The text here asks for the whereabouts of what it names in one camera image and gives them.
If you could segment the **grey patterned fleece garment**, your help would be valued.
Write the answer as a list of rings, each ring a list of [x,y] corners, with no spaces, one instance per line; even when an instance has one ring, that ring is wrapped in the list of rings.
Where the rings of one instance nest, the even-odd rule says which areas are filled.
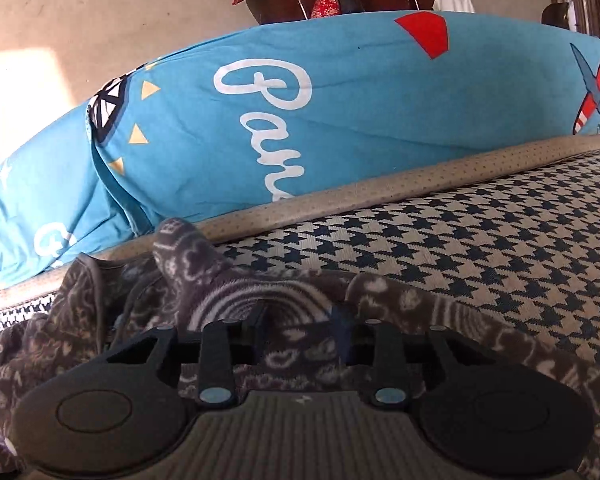
[[[383,276],[170,219],[0,333],[0,479],[600,479],[600,367]]]

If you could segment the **blue cartoon print pillow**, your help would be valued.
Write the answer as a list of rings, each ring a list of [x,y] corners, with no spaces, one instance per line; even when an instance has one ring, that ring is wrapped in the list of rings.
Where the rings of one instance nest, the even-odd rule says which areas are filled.
[[[600,133],[600,38],[458,12],[257,26],[111,79],[0,166],[0,289],[133,237]]]

